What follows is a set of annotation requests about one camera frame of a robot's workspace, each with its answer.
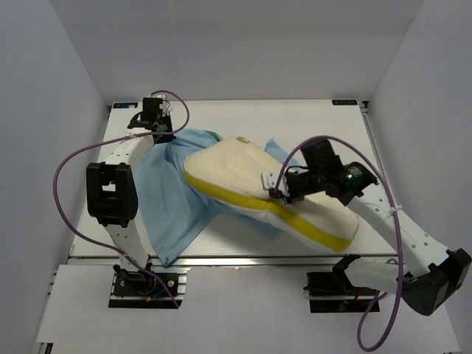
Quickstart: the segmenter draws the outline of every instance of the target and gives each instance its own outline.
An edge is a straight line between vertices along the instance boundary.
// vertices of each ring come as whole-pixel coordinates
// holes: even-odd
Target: blue cloth
[[[165,266],[171,264],[219,212],[240,216],[268,239],[274,239],[279,233],[272,225],[241,215],[199,193],[185,181],[186,157],[216,144],[219,139],[211,132],[184,129],[171,143],[152,147],[134,173],[139,210],[147,235]],[[288,155],[273,139],[265,149],[279,162]]]

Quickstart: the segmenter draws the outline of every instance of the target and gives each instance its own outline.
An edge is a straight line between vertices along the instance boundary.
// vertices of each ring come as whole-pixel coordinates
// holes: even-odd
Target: purple cable
[[[287,158],[285,159],[284,163],[282,164],[282,168],[280,169],[279,177],[277,178],[277,183],[275,184],[274,189],[277,190],[279,188],[280,181],[282,180],[285,169],[287,168],[289,161],[295,155],[295,153],[298,150],[300,150],[307,143],[313,142],[313,141],[316,141],[316,140],[322,140],[322,139],[329,139],[329,140],[333,140],[335,142],[339,142],[340,144],[348,147],[349,149],[351,149],[352,151],[357,153],[365,161],[365,163],[370,167],[370,169],[376,174],[378,180],[381,182],[383,188],[385,189],[386,197],[389,200],[389,204],[390,204],[391,208],[395,208],[395,201],[393,200],[392,191],[390,190],[389,185],[386,182],[386,179],[381,175],[381,173],[377,170],[377,168],[375,168],[373,163],[370,162],[369,159],[361,151],[359,151],[357,148],[352,146],[350,143],[345,142],[344,140],[342,140],[340,138],[336,138],[334,136],[329,136],[329,135],[312,136],[311,138],[308,138],[305,141],[298,144],[292,150],[292,152],[288,154]],[[394,211],[392,213],[392,217],[393,217],[393,222],[394,222],[394,225],[395,225],[395,233],[396,233],[396,236],[397,236],[398,264],[403,265],[403,247],[402,247],[402,242],[401,242],[400,220],[398,219],[398,215],[397,215],[396,211]],[[374,350],[377,350],[386,341],[387,337],[390,334],[390,331],[393,328],[393,324],[395,323],[395,319],[397,318],[398,308],[400,307],[402,290],[403,290],[403,266],[399,266],[398,267],[398,286],[397,286],[397,291],[395,293],[395,303],[393,305],[392,314],[390,315],[389,323],[387,324],[387,326],[385,328],[385,331],[382,334],[382,337],[378,340],[377,343],[375,343],[371,347],[365,347],[364,344],[362,343],[362,338],[361,338],[362,326],[364,325],[364,321],[367,318],[367,315],[372,310],[372,307],[380,299],[379,296],[378,296],[380,292],[377,292],[375,294],[374,298],[369,303],[369,306],[367,307],[366,311],[362,315],[361,320],[359,321],[359,325],[358,325],[358,328],[357,328],[357,342],[359,344],[359,347],[362,350],[364,350],[366,352],[373,352]]]
[[[175,133],[178,133],[179,131],[181,131],[182,129],[184,129],[189,120],[190,120],[190,111],[189,111],[189,108],[187,106],[187,104],[185,103],[185,101],[183,101],[178,95],[174,94],[173,92],[171,91],[167,91],[167,90],[158,90],[158,91],[155,91],[151,94],[151,96],[155,95],[155,94],[160,94],[160,93],[165,93],[165,94],[171,94],[172,96],[174,96],[177,100],[179,100],[182,105],[184,105],[185,107],[185,111],[187,112],[187,118],[185,119],[185,123],[179,128],[179,129],[176,129],[174,131],[162,131],[162,132],[145,132],[145,133],[139,133],[139,134],[136,134],[134,135],[135,137],[141,137],[141,136],[147,136],[147,135],[157,135],[157,136],[161,136],[161,135],[172,135],[172,134],[175,134]],[[118,252],[119,254],[121,254],[122,256],[124,256],[126,258],[126,260],[131,263],[133,266],[135,266],[136,268],[138,268],[140,271],[146,273],[147,275],[150,275],[151,277],[153,277],[155,280],[157,280],[159,282],[159,284],[161,284],[161,286],[163,287],[163,289],[165,290],[165,292],[167,293],[167,295],[169,295],[170,299],[172,300],[172,302],[174,303],[174,305],[176,306],[176,308],[178,308],[178,303],[176,301],[176,299],[174,298],[174,296],[170,293],[169,291],[169,288],[166,286],[166,284],[162,281],[162,279],[154,274],[152,271],[148,271],[147,269],[141,267],[133,258],[131,258],[130,256],[128,256],[122,249],[116,247],[116,246],[112,246],[112,245],[108,245],[107,243],[103,243],[103,242],[100,242],[100,241],[97,241],[97,240],[94,240],[90,237],[87,237],[85,236],[82,232],[80,232],[79,230],[77,230],[75,228],[74,225],[72,225],[72,223],[69,221],[69,219],[67,218],[66,216],[66,213],[64,212],[63,210],[63,207],[62,205],[60,204],[60,201],[59,201],[59,195],[58,195],[58,178],[59,178],[59,174],[60,174],[60,171],[63,169],[64,165],[70,160],[72,159],[74,156],[78,155],[79,153],[83,153],[84,151],[87,151],[87,150],[91,150],[91,149],[95,149],[95,148],[98,148],[100,146],[103,146],[103,145],[108,145],[108,144],[113,144],[115,142],[122,142],[122,141],[125,141],[125,140],[129,140],[129,139],[132,139],[133,137],[132,136],[123,136],[121,138],[116,138],[116,139],[112,139],[112,140],[108,140],[106,142],[98,142],[97,144],[93,144],[93,145],[89,145],[89,146],[86,146],[86,147],[82,147],[81,149],[71,153],[69,156],[67,156],[58,166],[55,174],[54,174],[54,178],[52,180],[52,194],[54,195],[54,202],[56,204],[56,207],[58,208],[58,211],[59,211],[59,214],[60,216],[62,217],[62,220],[64,221],[64,223],[67,225],[67,227],[72,231],[74,232],[78,237],[84,239],[85,241],[88,241],[90,243],[93,243],[94,245],[98,245],[98,246],[102,246],[102,247],[106,247],[107,249],[113,249],[114,251]]]

